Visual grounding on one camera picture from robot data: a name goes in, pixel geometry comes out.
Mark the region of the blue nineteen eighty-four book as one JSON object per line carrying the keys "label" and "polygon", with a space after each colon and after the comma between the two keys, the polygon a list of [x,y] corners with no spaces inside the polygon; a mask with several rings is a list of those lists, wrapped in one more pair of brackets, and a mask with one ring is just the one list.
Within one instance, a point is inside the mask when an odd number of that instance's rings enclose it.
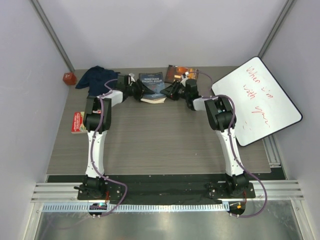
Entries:
{"label": "blue nineteen eighty-four book", "polygon": [[166,100],[166,96],[160,91],[165,88],[165,82],[162,72],[157,73],[140,73],[139,80],[152,93],[144,93],[141,101],[150,104],[162,104]]}

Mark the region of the dark orange cover book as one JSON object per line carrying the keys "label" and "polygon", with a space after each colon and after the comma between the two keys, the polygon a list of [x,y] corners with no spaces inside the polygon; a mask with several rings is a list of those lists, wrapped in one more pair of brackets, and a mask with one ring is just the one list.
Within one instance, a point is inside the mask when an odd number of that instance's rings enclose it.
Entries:
{"label": "dark orange cover book", "polygon": [[186,72],[189,73],[187,76],[189,79],[197,80],[198,71],[199,70],[197,68],[169,65],[164,78],[164,82],[168,84],[172,84],[176,80],[181,80],[181,76]]}

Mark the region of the red paperback book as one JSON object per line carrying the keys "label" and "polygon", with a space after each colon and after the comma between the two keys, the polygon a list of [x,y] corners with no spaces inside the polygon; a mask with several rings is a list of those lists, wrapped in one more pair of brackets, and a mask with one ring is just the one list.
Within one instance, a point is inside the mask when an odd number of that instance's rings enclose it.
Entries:
{"label": "red paperback book", "polygon": [[72,134],[84,134],[87,133],[87,129],[84,125],[84,111],[77,111],[73,115],[71,133]]}

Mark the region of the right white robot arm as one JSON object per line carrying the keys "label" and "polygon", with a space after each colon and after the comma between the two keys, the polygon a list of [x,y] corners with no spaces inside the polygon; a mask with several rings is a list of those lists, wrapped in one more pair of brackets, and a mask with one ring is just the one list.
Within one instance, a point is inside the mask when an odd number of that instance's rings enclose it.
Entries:
{"label": "right white robot arm", "polygon": [[233,198],[245,196],[249,178],[244,170],[235,137],[235,109],[226,96],[204,97],[199,95],[196,80],[187,79],[184,83],[175,81],[160,91],[171,100],[185,99],[192,111],[205,111],[211,129],[221,144],[225,161],[226,193]]}

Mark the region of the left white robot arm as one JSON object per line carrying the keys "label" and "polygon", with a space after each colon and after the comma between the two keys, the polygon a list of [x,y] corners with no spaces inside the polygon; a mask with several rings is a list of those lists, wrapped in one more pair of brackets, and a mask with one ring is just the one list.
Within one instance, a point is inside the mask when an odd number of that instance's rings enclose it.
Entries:
{"label": "left white robot arm", "polygon": [[140,101],[144,95],[155,93],[140,79],[134,79],[133,74],[120,74],[116,79],[108,80],[104,87],[108,92],[86,99],[83,124],[87,130],[88,159],[83,182],[75,187],[79,200],[100,200],[105,197],[107,181],[121,184],[107,178],[104,168],[104,147],[112,123],[112,107],[123,103],[128,97]]}

